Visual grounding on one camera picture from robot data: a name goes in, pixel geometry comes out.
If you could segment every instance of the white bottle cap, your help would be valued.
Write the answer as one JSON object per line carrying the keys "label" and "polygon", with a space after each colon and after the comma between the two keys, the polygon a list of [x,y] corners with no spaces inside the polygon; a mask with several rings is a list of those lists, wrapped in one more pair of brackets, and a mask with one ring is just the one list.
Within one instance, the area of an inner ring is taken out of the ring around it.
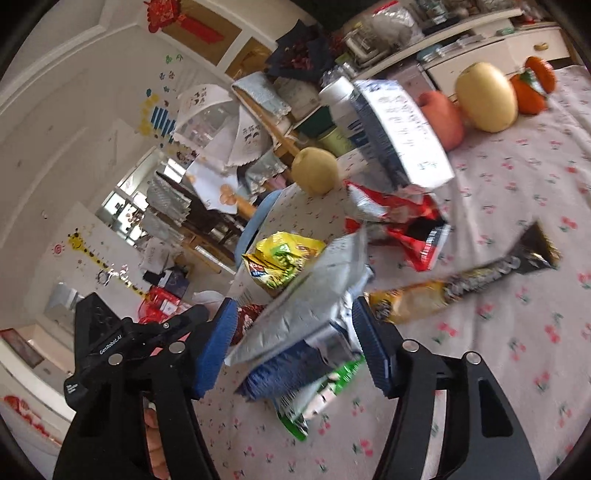
{"label": "white bottle cap", "polygon": [[330,106],[348,99],[351,93],[353,93],[353,90],[355,90],[353,84],[345,77],[341,77],[337,81],[324,87],[318,96],[323,105]]}

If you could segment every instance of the orange persimmon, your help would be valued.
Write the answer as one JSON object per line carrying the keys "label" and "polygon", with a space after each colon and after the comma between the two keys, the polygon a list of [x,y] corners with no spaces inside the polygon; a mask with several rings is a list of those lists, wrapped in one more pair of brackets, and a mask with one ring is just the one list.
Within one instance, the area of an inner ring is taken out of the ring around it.
{"label": "orange persimmon", "polygon": [[556,74],[550,63],[539,57],[529,57],[525,61],[525,68],[533,70],[546,93],[556,90]]}
{"label": "orange persimmon", "polygon": [[537,115],[546,110],[546,98],[532,70],[526,69],[523,73],[513,75],[510,82],[517,95],[517,107],[520,113]]}

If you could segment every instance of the blue chair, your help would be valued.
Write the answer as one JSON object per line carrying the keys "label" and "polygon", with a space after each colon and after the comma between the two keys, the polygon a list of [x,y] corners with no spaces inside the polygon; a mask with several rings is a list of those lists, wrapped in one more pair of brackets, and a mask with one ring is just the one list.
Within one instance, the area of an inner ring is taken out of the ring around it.
{"label": "blue chair", "polygon": [[234,250],[234,261],[236,262],[236,268],[240,267],[243,254],[245,254],[248,248],[251,246],[251,243],[261,228],[262,223],[265,221],[265,218],[267,218],[267,215],[273,208],[273,205],[275,205],[275,202],[279,198],[279,195],[281,195],[282,191],[283,190],[275,190],[267,195],[261,204],[256,208],[255,214],[246,224],[242,235],[238,239],[236,249]]}

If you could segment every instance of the red apple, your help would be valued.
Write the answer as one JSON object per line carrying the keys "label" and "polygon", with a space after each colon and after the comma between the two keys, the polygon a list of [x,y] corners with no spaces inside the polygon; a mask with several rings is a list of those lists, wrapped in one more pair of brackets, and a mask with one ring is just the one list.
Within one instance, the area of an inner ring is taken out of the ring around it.
{"label": "red apple", "polygon": [[441,92],[425,92],[417,103],[446,152],[462,143],[465,136],[462,114],[449,98]]}

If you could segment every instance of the yellow and black candy wrapper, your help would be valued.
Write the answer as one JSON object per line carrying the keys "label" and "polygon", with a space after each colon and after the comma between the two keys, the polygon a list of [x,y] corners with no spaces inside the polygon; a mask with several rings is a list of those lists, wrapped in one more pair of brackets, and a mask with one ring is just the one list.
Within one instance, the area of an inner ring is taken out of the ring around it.
{"label": "yellow and black candy wrapper", "polygon": [[436,313],[513,273],[525,275],[556,268],[559,261],[560,253],[548,240],[540,223],[534,222],[506,256],[441,280],[370,293],[369,306],[378,320],[404,323]]}
{"label": "yellow and black candy wrapper", "polygon": [[274,298],[325,246],[320,240],[277,232],[258,242],[255,251],[242,258],[252,279]]}

